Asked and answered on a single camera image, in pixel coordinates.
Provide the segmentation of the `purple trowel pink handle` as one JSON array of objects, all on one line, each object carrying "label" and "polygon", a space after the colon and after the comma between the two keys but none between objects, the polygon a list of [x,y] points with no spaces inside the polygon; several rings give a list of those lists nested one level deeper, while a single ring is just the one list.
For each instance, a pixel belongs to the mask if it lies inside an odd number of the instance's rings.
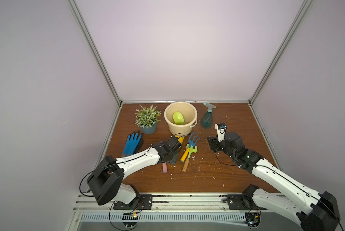
[{"label": "purple trowel pink handle", "polygon": [[[163,141],[160,141],[160,145],[161,145],[161,146],[164,146],[164,142],[163,142]],[[167,173],[167,172],[168,172],[167,163],[166,163],[166,162],[163,162],[163,163],[162,163],[162,169],[163,169],[163,173]]]}]

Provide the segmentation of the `teal spray bottle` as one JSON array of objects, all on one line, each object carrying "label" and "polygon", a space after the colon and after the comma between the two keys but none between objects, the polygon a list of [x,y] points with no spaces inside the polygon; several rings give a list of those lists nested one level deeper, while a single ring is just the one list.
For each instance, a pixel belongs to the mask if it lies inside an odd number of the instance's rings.
[{"label": "teal spray bottle", "polygon": [[207,107],[207,112],[203,115],[200,124],[203,128],[209,129],[213,125],[213,109],[216,108],[213,104],[203,103]]}]

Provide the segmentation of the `green trowel wooden handle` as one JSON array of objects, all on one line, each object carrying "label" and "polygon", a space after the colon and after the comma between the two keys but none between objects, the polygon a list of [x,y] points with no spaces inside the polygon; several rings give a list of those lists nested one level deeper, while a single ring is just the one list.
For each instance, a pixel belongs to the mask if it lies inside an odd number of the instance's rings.
[{"label": "green trowel wooden handle", "polygon": [[185,123],[183,114],[179,111],[175,111],[173,113],[173,121],[175,125],[183,125]]}]

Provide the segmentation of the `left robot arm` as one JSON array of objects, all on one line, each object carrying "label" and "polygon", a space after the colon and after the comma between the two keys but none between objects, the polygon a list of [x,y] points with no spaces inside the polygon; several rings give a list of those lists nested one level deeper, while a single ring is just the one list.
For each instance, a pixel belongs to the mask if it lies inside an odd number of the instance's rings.
[{"label": "left robot arm", "polygon": [[122,202],[131,208],[139,206],[140,193],[123,180],[149,166],[171,161],[181,148],[178,138],[152,144],[148,149],[128,157],[105,157],[87,179],[87,184],[99,206],[110,201]]}]

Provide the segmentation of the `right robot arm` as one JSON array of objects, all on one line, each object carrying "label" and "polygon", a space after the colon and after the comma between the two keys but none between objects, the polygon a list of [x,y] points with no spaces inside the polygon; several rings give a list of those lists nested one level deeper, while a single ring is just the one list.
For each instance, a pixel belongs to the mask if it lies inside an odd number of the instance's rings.
[{"label": "right robot arm", "polygon": [[283,194],[272,195],[250,185],[242,194],[255,207],[275,212],[299,225],[304,231],[334,231],[341,226],[337,199],[291,178],[262,155],[244,146],[235,132],[207,138],[212,151],[222,151],[248,173],[264,180]]}]

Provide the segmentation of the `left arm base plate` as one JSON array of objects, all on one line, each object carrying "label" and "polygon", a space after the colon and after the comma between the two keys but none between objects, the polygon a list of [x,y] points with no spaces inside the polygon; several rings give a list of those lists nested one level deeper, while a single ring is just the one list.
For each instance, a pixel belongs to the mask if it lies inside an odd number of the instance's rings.
[{"label": "left arm base plate", "polygon": [[129,204],[116,202],[113,205],[114,210],[151,210],[153,202],[152,194],[137,195]]}]

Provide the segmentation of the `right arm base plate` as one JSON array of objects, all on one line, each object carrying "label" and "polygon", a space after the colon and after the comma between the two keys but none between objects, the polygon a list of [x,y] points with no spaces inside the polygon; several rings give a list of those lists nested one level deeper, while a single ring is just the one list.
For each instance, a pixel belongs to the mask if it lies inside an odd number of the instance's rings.
[{"label": "right arm base plate", "polygon": [[252,196],[253,194],[228,194],[225,195],[222,202],[227,204],[230,210],[255,210],[257,206]]}]

